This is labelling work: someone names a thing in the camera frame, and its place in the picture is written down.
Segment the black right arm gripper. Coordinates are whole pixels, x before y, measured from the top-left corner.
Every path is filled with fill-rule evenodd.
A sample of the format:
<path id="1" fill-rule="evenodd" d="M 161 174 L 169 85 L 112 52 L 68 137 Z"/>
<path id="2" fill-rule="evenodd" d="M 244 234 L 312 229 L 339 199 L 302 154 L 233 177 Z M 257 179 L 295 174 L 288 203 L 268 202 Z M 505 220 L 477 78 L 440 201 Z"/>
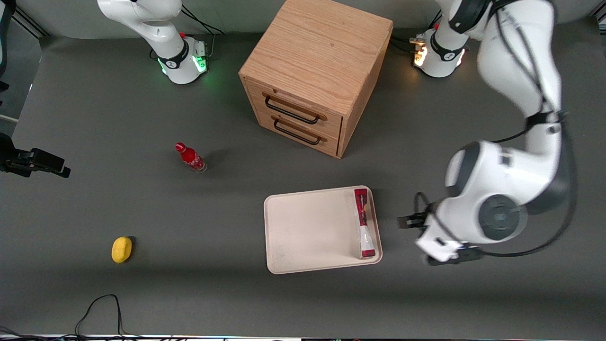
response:
<path id="1" fill-rule="evenodd" d="M 18 161 L 21 170 L 15 168 L 13 161 Z M 19 152 L 7 134 L 0 134 L 0 170 L 4 173 L 15 173 L 31 177 L 33 172 L 47 172 L 67 179 L 71 169 L 64 166 L 65 160 L 38 148 Z"/>

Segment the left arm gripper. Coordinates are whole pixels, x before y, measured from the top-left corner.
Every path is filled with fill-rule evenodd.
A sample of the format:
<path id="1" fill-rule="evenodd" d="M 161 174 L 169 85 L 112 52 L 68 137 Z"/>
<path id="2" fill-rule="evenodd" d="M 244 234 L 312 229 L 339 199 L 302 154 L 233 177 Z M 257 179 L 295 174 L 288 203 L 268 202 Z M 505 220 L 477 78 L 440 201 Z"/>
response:
<path id="1" fill-rule="evenodd" d="M 427 256 L 430 266 L 459 265 L 484 257 L 478 247 L 464 248 L 465 218 L 460 215 L 429 212 L 399 216 L 397 222 L 400 229 L 424 230 L 416 239 L 416 246 Z"/>

